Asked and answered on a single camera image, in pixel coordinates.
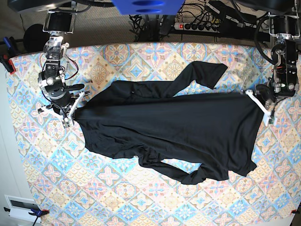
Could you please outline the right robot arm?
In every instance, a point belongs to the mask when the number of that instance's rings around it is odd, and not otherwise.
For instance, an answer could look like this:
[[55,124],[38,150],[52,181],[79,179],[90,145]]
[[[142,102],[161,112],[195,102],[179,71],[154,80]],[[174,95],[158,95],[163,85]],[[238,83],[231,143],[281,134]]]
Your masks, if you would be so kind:
[[81,90],[84,84],[66,85],[65,74],[71,59],[66,50],[69,43],[64,41],[64,35],[73,33],[76,15],[79,13],[77,3],[64,3],[48,11],[43,31],[49,33],[49,40],[44,46],[46,61],[39,73],[38,85],[42,95],[50,102],[44,108],[54,110],[54,113],[66,117],[76,107],[76,98],[71,92]]

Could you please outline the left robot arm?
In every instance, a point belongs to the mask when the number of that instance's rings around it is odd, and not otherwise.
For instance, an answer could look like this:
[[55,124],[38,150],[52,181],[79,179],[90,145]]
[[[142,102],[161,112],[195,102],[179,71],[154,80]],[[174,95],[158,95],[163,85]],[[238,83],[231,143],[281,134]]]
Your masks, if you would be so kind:
[[[269,34],[275,38],[271,57],[262,50],[258,33],[261,25],[269,22]],[[301,37],[298,14],[272,14],[259,20],[254,34],[254,43],[260,55],[273,65],[272,76],[266,84],[257,85],[256,95],[264,101],[264,108],[269,109],[279,101],[295,96],[299,91],[297,75],[298,50],[296,40]]]

